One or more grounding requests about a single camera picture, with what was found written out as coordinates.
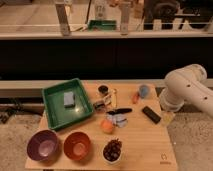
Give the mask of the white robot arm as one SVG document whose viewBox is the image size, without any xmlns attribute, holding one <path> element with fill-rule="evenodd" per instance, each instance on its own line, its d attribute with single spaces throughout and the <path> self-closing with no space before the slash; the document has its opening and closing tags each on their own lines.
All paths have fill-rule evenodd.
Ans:
<svg viewBox="0 0 213 171">
<path fill-rule="evenodd" d="M 165 88 L 159 95 L 161 107 L 165 111 L 177 112 L 188 101 L 213 117 L 213 90 L 202 84 L 206 79 L 207 72 L 199 64 L 170 71 L 164 79 Z"/>
</svg>

